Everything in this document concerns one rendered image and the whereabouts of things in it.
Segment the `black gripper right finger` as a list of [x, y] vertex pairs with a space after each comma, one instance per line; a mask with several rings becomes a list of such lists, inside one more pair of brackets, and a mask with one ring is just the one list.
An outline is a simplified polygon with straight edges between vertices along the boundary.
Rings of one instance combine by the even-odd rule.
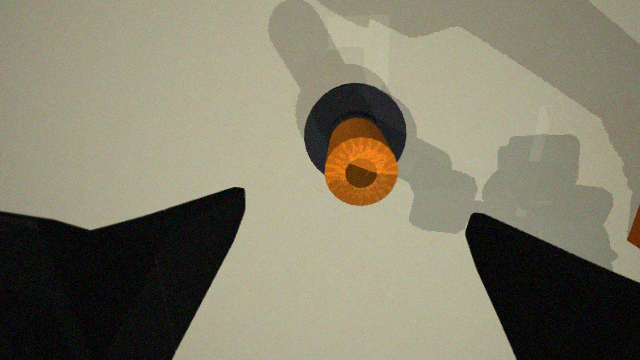
[[516, 360], [640, 360], [640, 283], [484, 213], [465, 236]]

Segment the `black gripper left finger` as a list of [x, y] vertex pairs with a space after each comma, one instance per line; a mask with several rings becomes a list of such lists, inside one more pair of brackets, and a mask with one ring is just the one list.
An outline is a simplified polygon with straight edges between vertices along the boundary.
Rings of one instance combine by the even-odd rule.
[[76, 360], [172, 360], [245, 211], [241, 187], [93, 230], [0, 211], [0, 289], [47, 301]]

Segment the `orange knob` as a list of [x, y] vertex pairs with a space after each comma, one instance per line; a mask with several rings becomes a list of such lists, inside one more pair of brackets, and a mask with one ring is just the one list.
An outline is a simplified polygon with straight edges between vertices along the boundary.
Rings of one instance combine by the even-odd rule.
[[350, 118], [332, 132], [325, 163], [329, 190], [350, 205], [377, 203], [393, 190], [397, 162], [378, 126], [365, 118]]

